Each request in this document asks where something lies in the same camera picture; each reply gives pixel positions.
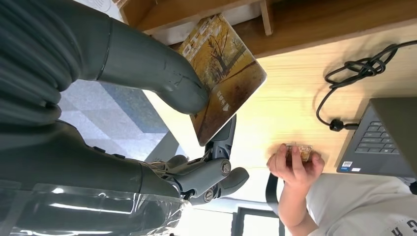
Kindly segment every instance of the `yellow book cover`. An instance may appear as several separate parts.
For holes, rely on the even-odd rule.
[[[204,146],[267,75],[221,14],[200,20],[178,52],[190,62],[210,94],[207,106],[191,116],[197,139]]]

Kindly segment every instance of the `window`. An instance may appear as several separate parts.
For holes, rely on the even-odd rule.
[[[232,236],[284,236],[285,228],[272,211],[239,207],[235,216]]]
[[[233,214],[192,209],[181,217],[175,236],[230,236]]]

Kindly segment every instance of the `floor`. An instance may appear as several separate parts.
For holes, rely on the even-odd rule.
[[[61,94],[60,119],[107,153],[143,161],[168,132],[140,89],[78,80]]]

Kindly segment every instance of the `person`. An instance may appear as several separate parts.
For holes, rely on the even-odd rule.
[[[294,236],[417,235],[417,196],[397,177],[322,174],[318,153],[301,161],[298,148],[292,162],[286,147],[267,163],[285,181],[278,215]]]

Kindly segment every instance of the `cable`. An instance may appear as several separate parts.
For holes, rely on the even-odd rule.
[[[385,69],[387,68],[388,62],[392,60],[392,58],[395,56],[399,48],[407,47],[416,45],[417,40],[400,43],[400,44],[391,44],[388,47],[386,47],[384,50],[376,54],[375,56],[371,58],[363,58],[356,61],[347,61],[345,62],[343,67],[340,67],[330,73],[328,73],[325,76],[325,81],[331,84],[329,86],[330,91],[326,94],[326,96],[323,97],[321,103],[319,104],[317,110],[316,110],[316,117],[317,119],[323,123],[324,125],[329,126],[330,130],[333,131],[340,131],[342,129],[348,129],[348,130],[354,130],[357,129],[359,124],[357,123],[350,123],[350,124],[344,124],[339,119],[333,119],[330,123],[324,121],[320,117],[320,110],[322,109],[324,103],[327,101],[327,99],[339,88],[342,88],[344,86],[348,86],[351,84],[356,83],[359,80],[362,80],[366,77],[372,77],[379,74],[382,74]],[[381,58],[388,54],[387,59],[382,60]],[[330,77],[343,71],[343,70],[351,70],[353,72],[356,72],[357,75],[351,76],[349,78],[346,78],[340,82],[331,80]]]

